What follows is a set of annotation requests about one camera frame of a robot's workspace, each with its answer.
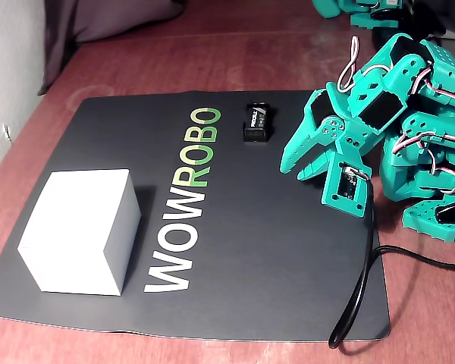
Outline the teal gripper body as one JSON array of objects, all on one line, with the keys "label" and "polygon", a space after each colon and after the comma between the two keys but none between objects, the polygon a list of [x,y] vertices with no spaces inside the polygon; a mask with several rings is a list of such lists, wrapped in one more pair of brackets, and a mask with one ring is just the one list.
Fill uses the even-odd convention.
[{"label": "teal gripper body", "polygon": [[329,107],[344,121],[344,133],[337,138],[330,148],[334,155],[345,155],[350,159],[361,163],[362,157],[376,144],[376,135],[371,127],[353,118],[352,108],[348,97],[339,93],[335,87],[317,89],[309,97],[306,105],[312,105],[312,110],[328,110]]}]

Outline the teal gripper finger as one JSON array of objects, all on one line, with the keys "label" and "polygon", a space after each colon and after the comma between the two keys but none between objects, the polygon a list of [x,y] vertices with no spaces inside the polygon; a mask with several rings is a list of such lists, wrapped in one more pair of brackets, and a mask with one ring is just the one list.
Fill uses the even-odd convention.
[{"label": "teal gripper finger", "polygon": [[319,111],[318,108],[313,111],[312,105],[306,105],[299,127],[283,149],[280,172],[289,174],[302,157],[321,148],[321,152],[313,158],[313,162],[322,152],[330,149],[343,133],[344,121],[331,107],[325,111]]},{"label": "teal gripper finger", "polygon": [[334,151],[331,149],[325,150],[317,156],[313,162],[310,162],[297,175],[298,180],[308,180],[316,177],[328,170],[329,164],[333,159]]}]

